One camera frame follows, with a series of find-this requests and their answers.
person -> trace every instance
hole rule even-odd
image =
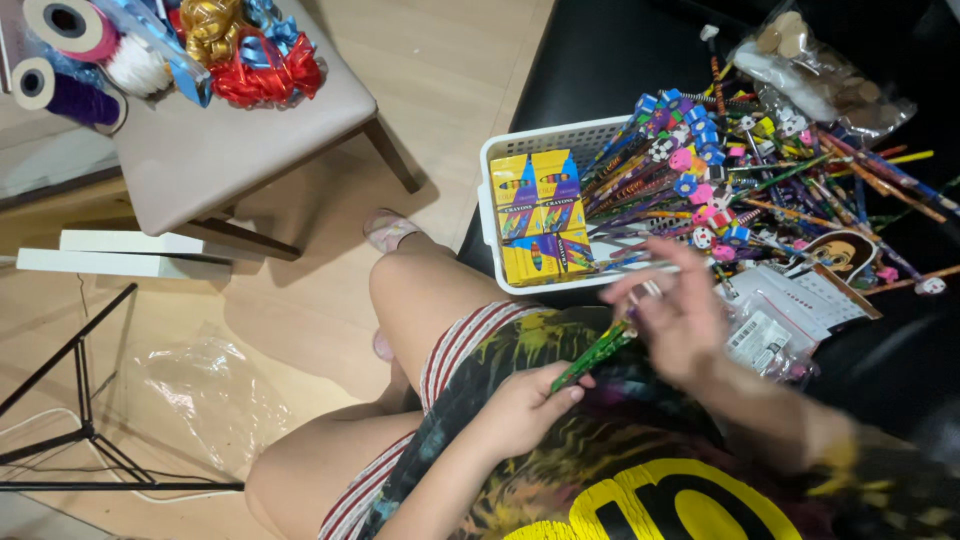
[[[834,538],[866,505],[884,534],[956,538],[956,481],[898,439],[727,359],[698,255],[651,238],[613,307],[512,300],[415,225],[379,210],[370,292],[394,357],[375,402],[328,413],[259,457],[248,506],[277,537]],[[557,393],[551,382],[627,306],[646,343]],[[413,384],[422,410],[403,407]]]

pink slipper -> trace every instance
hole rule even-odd
[[[385,362],[393,361],[394,359],[394,350],[390,348],[390,343],[387,343],[387,337],[383,335],[380,329],[376,329],[373,333],[373,353],[377,358]]]
[[[407,234],[422,232],[420,227],[391,209],[374,210],[363,224],[363,236],[383,254],[395,250]]]

chair seat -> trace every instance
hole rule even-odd
[[[329,67],[313,100],[290,110],[241,110],[214,97],[201,109],[179,92],[128,98],[114,136],[141,230],[168,233],[253,188],[376,115],[376,101],[297,0],[276,0]]]

woman's right hand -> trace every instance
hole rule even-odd
[[[645,296],[638,306],[650,336],[650,361],[661,377],[689,391],[699,373],[726,361],[727,323],[701,257],[672,240],[652,237],[644,245],[680,272],[639,270],[608,286],[600,298],[622,313],[633,287],[649,281],[660,287],[663,298]]]

woman's left hand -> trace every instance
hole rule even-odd
[[[550,384],[569,365],[559,361],[513,373],[500,383],[463,434],[493,463],[533,451],[550,427],[583,399],[584,387],[596,386],[593,377],[585,375],[579,384],[550,395]]]

